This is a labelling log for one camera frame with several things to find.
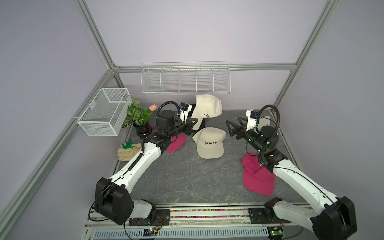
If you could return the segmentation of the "black cap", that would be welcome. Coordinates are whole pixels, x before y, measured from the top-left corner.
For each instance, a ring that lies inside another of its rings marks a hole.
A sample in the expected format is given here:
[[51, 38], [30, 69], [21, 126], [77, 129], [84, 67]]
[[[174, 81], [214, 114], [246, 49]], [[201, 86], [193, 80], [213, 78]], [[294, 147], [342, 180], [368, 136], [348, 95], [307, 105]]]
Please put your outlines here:
[[192, 110], [189, 113], [191, 119], [197, 119], [197, 122], [193, 126], [193, 131], [198, 131], [201, 128], [201, 125], [205, 125], [205, 119], [201, 117], [199, 109], [196, 104], [192, 104]]

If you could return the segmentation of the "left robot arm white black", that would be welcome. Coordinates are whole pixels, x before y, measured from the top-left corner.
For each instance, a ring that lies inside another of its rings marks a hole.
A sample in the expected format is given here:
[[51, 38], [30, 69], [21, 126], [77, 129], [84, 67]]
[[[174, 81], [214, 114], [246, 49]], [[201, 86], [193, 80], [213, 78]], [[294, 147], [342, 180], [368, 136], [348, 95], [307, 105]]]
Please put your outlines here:
[[110, 178], [101, 178], [96, 184], [95, 200], [90, 209], [123, 225], [138, 219], [149, 224], [156, 222], [156, 205], [146, 200], [134, 200], [131, 192], [147, 170], [171, 145], [179, 134], [190, 135], [198, 119], [189, 117], [192, 105], [167, 101], [156, 114], [155, 129], [142, 140], [142, 147], [120, 171]]

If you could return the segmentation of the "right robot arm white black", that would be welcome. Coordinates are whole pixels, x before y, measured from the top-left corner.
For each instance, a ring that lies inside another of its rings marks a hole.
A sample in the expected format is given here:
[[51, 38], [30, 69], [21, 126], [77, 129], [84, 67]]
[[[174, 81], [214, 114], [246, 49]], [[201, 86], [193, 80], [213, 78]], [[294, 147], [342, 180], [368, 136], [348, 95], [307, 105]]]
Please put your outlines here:
[[357, 232], [353, 201], [339, 198], [315, 183], [277, 149], [281, 115], [276, 106], [248, 110], [246, 117], [238, 117], [238, 121], [226, 121], [230, 136], [245, 139], [246, 145], [256, 150], [259, 165], [285, 181], [311, 206], [308, 210], [274, 198], [266, 206], [277, 218], [312, 231], [319, 240], [346, 240]]

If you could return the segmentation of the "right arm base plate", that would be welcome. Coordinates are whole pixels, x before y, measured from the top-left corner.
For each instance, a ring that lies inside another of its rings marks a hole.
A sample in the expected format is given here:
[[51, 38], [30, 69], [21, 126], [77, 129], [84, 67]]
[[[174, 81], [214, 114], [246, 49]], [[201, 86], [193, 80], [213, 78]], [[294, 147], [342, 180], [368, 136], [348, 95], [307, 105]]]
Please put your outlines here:
[[284, 225], [290, 223], [290, 221], [279, 219], [275, 213], [265, 208], [249, 208], [248, 217], [250, 218], [251, 224]]

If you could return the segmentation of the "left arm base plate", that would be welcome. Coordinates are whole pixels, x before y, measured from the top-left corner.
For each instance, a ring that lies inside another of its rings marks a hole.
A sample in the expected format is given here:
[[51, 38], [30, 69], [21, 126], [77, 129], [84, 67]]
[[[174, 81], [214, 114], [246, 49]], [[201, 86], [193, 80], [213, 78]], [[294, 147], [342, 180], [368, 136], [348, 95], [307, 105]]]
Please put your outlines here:
[[171, 211], [168, 209], [153, 210], [147, 218], [134, 218], [129, 220], [129, 226], [168, 226]]

